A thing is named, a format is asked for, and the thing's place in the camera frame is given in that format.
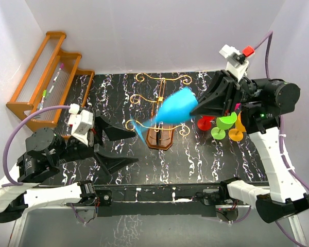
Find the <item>magenta wine glass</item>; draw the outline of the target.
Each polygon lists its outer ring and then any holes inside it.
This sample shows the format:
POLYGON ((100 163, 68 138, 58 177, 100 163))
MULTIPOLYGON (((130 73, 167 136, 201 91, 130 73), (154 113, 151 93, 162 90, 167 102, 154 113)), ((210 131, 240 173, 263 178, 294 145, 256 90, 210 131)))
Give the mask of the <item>magenta wine glass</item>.
POLYGON ((236 111, 236 110, 238 110, 240 107, 241 107, 241 103, 237 103, 234 110, 236 111))

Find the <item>green wine glass cream base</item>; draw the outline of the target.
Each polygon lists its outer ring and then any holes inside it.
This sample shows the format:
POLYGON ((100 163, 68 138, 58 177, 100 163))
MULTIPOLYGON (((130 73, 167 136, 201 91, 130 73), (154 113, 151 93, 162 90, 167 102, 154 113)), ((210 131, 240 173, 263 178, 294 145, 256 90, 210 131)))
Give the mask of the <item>green wine glass cream base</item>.
POLYGON ((237 120, 237 114, 232 112, 229 116, 217 117, 216 126, 211 130, 211 136, 215 140, 222 140, 226 137, 226 130, 230 129, 237 120))

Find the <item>red wine glass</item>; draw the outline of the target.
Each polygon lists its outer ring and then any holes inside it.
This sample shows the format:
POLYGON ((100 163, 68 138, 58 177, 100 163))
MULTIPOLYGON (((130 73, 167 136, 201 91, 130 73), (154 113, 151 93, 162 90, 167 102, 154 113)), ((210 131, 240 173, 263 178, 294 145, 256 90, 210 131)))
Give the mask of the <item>red wine glass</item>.
POLYGON ((197 121, 197 127, 201 131, 208 131, 211 129, 212 126, 212 120, 215 119, 213 116, 202 116, 197 121))

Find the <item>blue wine glass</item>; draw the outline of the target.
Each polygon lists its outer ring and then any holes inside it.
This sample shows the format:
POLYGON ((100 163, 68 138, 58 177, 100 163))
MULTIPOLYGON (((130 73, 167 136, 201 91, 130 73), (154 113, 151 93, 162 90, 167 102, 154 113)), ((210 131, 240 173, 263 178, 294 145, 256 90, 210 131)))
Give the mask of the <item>blue wine glass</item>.
POLYGON ((143 132, 158 123, 177 125, 189 121, 192 117, 191 110, 198 104, 197 98, 189 87, 171 94, 159 108, 157 114, 143 123, 131 119, 134 129, 144 144, 146 141, 143 132))

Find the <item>orange wine glass yellow base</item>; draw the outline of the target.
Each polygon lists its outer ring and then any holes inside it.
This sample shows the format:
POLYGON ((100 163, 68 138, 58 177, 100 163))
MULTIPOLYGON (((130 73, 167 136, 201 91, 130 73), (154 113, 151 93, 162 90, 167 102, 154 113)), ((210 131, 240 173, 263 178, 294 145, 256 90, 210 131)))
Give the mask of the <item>orange wine glass yellow base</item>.
POLYGON ((241 121, 241 113, 239 113, 235 122, 235 128, 229 130, 228 136, 231 140, 240 142, 244 138, 244 132, 246 132, 246 129, 241 121))

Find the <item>gold wire wine glass rack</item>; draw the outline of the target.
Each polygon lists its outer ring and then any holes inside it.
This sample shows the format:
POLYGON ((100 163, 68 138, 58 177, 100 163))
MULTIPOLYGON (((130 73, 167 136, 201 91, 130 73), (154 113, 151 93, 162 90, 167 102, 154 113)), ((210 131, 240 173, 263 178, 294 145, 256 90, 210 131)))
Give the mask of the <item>gold wire wine glass rack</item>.
POLYGON ((161 145, 161 135, 164 132, 169 134, 166 141, 173 140, 174 130, 182 127, 179 131, 181 136, 187 136, 190 133, 189 127, 185 125, 191 117, 191 111, 198 105, 198 101, 188 87, 192 83, 189 75, 181 75, 177 78, 155 78, 147 73, 138 73, 135 76, 137 82, 145 81, 145 78, 160 81, 160 90, 155 100, 145 98, 140 94, 133 94, 130 97, 131 104, 139 104, 141 100, 152 103, 151 118, 145 122, 139 122, 136 119, 126 121, 125 128, 134 131, 149 148, 167 150, 173 144, 167 146, 161 145), (181 80, 185 85, 184 88, 164 98, 166 82, 181 80))

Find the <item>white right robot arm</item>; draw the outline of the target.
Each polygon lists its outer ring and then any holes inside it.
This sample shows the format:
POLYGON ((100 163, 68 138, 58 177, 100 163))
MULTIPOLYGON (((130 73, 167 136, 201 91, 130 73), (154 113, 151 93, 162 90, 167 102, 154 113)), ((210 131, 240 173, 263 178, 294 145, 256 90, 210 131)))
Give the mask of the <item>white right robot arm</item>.
POLYGON ((280 117, 293 112, 299 98, 300 88, 282 79, 243 76, 238 80, 226 70, 214 73, 190 115, 225 117, 240 103, 241 122, 259 153, 269 183, 269 189, 261 189, 240 178, 222 181, 219 198, 223 203, 240 200, 254 207, 266 223, 309 209, 309 193, 287 167, 280 136, 280 117))

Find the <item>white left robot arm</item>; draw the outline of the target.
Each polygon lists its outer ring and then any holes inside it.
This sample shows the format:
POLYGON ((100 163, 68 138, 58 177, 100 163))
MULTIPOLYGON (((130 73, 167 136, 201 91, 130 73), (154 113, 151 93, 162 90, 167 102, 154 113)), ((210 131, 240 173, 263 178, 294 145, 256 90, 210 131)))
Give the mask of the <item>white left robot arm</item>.
POLYGON ((26 139, 27 151, 11 169, 17 184, 6 177, 0 180, 0 223, 20 218, 23 214, 53 205, 90 206, 99 197, 90 180, 71 182, 56 188, 40 188, 40 184, 59 173, 60 165, 95 158, 107 175, 135 163, 137 158, 109 154, 102 135, 111 141, 128 139, 136 133, 121 128, 100 115, 72 114, 67 141, 49 128, 41 128, 26 139))

